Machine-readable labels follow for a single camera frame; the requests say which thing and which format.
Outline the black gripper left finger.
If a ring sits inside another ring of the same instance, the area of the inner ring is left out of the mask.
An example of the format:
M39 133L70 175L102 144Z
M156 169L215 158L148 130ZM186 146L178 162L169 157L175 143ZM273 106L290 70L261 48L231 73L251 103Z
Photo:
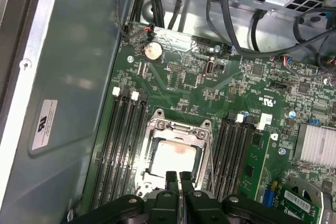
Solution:
M147 200L125 195L105 205L102 223L178 223L177 173L166 172L165 189L149 193Z

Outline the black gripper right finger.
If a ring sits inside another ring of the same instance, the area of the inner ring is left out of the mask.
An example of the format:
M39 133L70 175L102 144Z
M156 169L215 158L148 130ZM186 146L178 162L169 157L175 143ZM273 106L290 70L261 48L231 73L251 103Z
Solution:
M292 223L292 217L254 200L229 195L219 202L208 191L194 189L190 172L181 172L184 223Z

